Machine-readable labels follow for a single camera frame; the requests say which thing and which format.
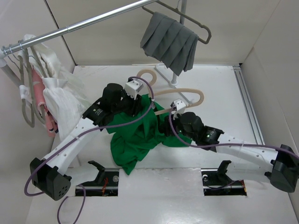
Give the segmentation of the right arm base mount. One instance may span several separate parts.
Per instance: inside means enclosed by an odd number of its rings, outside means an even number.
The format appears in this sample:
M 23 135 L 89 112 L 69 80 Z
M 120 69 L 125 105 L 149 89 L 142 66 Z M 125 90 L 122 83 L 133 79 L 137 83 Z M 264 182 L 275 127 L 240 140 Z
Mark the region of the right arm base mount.
M 244 180 L 227 176 L 231 161 L 222 161 L 218 168 L 202 168 L 204 196 L 247 196 Z

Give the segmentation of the green t shirt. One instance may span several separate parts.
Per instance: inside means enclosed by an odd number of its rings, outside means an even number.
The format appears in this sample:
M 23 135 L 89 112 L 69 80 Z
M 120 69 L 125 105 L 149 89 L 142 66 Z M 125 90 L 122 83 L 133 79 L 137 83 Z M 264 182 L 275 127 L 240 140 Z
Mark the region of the green t shirt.
M 168 119 L 168 114 L 156 116 L 154 110 L 140 121 L 128 126 L 107 129 L 113 134 L 110 149 L 116 165 L 123 168 L 127 175 L 142 161 L 150 150 L 158 144 L 166 147 L 185 147 L 175 136 L 167 137 L 159 132 L 158 126 Z

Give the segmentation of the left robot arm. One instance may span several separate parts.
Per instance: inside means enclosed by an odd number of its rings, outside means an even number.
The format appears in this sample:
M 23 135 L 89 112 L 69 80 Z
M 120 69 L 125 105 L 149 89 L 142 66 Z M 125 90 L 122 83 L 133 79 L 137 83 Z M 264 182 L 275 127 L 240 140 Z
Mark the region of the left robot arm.
M 142 111 L 142 97 L 139 94 L 142 88 L 143 83 L 135 78 L 129 79 L 125 86 L 109 83 L 102 97 L 83 113 L 65 139 L 42 159 L 31 161 L 29 181 L 55 201 L 63 198 L 72 186 L 86 182 L 101 184 L 105 168 L 99 163 L 89 161 L 77 168 L 69 166 L 100 131 L 109 127 L 115 115 L 124 112 L 135 117 Z

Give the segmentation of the beige plastic hanger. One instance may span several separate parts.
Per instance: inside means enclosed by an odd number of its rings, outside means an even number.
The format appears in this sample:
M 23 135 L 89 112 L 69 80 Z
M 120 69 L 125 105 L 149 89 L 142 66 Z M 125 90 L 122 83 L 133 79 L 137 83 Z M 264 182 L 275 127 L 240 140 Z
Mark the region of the beige plastic hanger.
M 178 83 L 178 77 L 164 65 L 155 65 L 153 68 L 143 68 L 138 71 L 137 77 L 146 79 L 144 75 L 150 75 L 148 96 L 155 98 L 152 109 L 156 116 L 171 113 L 182 114 L 186 109 L 197 107 L 204 101 L 204 93 L 198 89 L 182 88 Z M 166 95 L 171 101 L 169 108 L 158 109 L 158 97 Z

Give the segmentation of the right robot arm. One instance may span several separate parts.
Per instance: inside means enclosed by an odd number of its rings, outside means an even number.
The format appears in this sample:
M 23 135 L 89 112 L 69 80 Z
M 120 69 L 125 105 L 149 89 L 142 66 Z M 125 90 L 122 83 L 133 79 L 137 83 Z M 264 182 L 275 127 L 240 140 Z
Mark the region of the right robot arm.
M 279 147 L 248 143 L 230 136 L 221 129 L 206 126 L 193 112 L 169 114 L 159 131 L 175 136 L 181 143 L 191 147 L 183 137 L 201 148 L 218 154 L 227 154 L 242 162 L 222 161 L 214 178 L 222 184 L 237 180 L 270 183 L 273 187 L 293 193 L 299 179 L 299 157 L 293 149 L 282 144 Z

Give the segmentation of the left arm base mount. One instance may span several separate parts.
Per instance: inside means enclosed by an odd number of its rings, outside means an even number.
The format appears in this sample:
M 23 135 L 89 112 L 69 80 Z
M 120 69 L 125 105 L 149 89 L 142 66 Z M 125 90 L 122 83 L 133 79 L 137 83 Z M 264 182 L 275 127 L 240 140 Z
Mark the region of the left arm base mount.
M 105 168 L 95 161 L 89 161 L 88 164 L 95 167 L 98 172 L 95 180 L 81 184 L 85 188 L 86 196 L 118 196 L 120 170 Z

